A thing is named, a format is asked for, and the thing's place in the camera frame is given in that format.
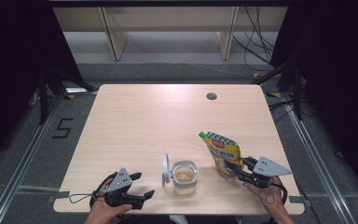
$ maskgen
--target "yellow pouch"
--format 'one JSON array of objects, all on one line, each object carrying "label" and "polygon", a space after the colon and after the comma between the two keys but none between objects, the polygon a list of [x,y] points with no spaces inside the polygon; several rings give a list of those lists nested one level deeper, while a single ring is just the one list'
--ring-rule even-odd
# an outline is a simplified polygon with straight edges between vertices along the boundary
[{"label": "yellow pouch", "polygon": [[226,179],[232,179],[236,175],[234,171],[228,169],[225,160],[233,164],[238,164],[243,168],[240,147],[236,142],[217,133],[200,132],[199,136],[208,147],[216,164],[217,172]]}]

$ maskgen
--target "checkered pattern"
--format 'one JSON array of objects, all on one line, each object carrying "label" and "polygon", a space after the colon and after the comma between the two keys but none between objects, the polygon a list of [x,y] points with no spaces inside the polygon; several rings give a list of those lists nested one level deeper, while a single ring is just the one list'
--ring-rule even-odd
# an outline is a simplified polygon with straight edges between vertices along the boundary
[{"label": "checkered pattern", "polygon": [[237,143],[232,141],[231,139],[228,139],[222,135],[219,135],[217,133],[211,133],[211,132],[207,132],[206,133],[206,137],[207,138],[210,138],[210,139],[216,139],[216,140],[219,140],[219,141],[222,141],[228,145],[232,145],[232,146],[237,146]]}]

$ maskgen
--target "person's left hand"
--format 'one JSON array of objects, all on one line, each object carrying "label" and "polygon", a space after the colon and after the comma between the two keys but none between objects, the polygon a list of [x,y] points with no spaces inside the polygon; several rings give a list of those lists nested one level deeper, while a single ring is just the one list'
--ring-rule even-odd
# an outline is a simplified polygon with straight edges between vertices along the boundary
[{"label": "person's left hand", "polygon": [[[113,179],[107,180],[101,189],[106,189],[106,187],[113,181]],[[97,194],[97,200],[95,200],[94,204],[92,205],[91,209],[89,210],[89,215],[85,221],[86,224],[108,224],[112,222],[112,219],[125,213],[132,209],[132,205],[130,204],[122,204],[118,207],[111,207],[107,205],[103,198],[102,193]]]}]

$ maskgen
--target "red logo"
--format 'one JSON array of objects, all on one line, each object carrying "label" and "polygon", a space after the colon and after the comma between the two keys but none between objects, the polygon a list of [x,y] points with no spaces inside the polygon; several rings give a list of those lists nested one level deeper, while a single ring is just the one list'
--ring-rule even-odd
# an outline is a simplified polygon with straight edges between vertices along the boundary
[{"label": "red logo", "polygon": [[212,144],[216,147],[224,148],[225,143],[216,139],[212,139]]}]

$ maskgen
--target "white desk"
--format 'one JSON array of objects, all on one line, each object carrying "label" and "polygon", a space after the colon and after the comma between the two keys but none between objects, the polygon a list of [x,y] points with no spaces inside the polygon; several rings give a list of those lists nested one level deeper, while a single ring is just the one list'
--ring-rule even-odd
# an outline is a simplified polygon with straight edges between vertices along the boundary
[{"label": "white desk", "polygon": [[[216,100],[206,95],[214,92]],[[103,85],[60,191],[91,193],[114,171],[141,172],[130,194],[155,189],[142,210],[128,214],[258,215],[266,214],[258,199],[234,179],[221,177],[199,132],[215,132],[236,141],[243,157],[260,156],[290,169],[265,96],[256,85]],[[161,185],[162,154],[170,163],[191,160],[199,170],[197,190],[177,195],[173,182]],[[282,176],[289,196],[299,196],[291,175]],[[302,203],[286,203],[291,215]],[[57,212],[88,212],[89,199],[71,204],[57,199]]]}]

